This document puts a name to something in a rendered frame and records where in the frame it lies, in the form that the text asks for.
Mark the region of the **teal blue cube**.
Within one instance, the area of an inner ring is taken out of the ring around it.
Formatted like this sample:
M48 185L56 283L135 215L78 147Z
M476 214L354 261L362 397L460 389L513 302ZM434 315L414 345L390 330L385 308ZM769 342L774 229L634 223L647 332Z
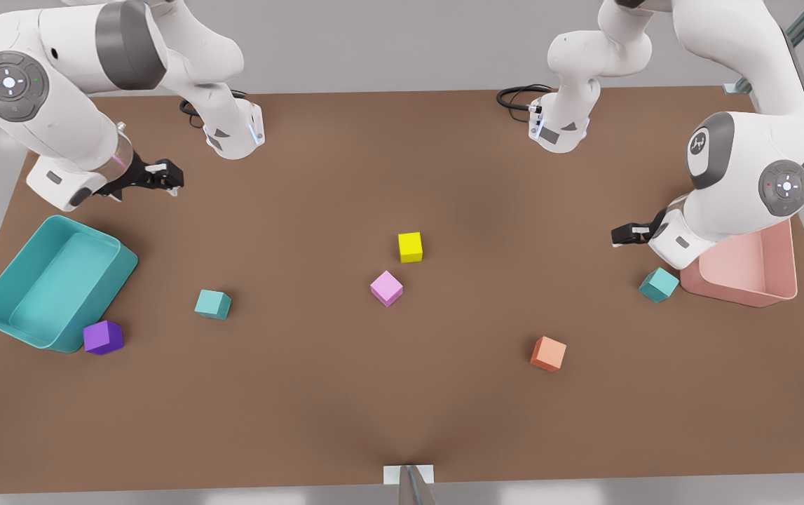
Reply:
M646 275L639 285L639 293L655 303L660 303L671 297L678 285L679 278L663 268L657 268Z
M216 320L226 320L231 309L232 298L224 292L201 290L194 307L200 316Z

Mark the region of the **pink rectangular bin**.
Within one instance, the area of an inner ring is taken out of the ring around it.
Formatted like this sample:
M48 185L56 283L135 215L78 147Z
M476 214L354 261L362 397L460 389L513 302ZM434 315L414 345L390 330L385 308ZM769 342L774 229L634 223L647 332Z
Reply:
M717 243L680 271L680 284L696 295L751 307L793 299L797 278L791 222Z

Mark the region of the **teal rectangular bin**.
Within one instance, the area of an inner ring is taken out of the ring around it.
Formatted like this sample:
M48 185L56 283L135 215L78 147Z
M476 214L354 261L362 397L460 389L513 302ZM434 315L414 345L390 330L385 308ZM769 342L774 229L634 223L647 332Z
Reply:
M138 264L118 239L47 217L0 274L0 331L37 349L78 351Z

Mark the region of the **orange cube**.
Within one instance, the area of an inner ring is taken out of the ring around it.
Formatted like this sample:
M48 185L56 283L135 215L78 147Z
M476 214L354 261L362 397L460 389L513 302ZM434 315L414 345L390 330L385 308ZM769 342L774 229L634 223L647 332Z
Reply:
M542 336L534 344L529 362L532 365L536 365L537 368L554 372L561 368L566 351L567 345L565 343Z

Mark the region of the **purple cube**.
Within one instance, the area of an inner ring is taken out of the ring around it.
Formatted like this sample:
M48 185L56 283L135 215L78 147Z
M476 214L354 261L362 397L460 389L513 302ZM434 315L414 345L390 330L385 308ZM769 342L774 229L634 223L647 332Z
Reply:
M120 324L101 321L83 329L84 351L105 355L124 347L123 330Z

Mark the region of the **pink cube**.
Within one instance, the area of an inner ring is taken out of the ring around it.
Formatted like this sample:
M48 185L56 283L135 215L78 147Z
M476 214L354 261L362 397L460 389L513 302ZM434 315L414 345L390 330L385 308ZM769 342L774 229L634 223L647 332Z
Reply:
M370 284L370 290L385 307L391 306L404 294L404 286L389 271L384 271L377 277Z

